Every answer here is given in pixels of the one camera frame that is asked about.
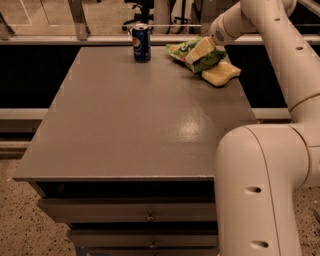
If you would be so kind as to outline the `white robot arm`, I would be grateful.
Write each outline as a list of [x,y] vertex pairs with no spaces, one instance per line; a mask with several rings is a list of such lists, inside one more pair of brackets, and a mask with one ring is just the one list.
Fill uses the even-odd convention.
[[288,124],[238,127],[214,160],[219,256],[302,256],[295,189],[320,181],[320,58],[289,20],[296,0],[239,0],[214,20],[225,46],[257,32],[288,107]]

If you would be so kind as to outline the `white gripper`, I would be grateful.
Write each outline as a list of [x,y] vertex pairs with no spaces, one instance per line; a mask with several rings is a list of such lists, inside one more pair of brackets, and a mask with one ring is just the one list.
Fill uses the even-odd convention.
[[224,28],[222,18],[217,18],[211,24],[210,35],[213,40],[210,37],[204,37],[189,51],[185,57],[188,64],[192,64],[212,52],[215,49],[215,44],[224,46],[229,43],[230,37]]

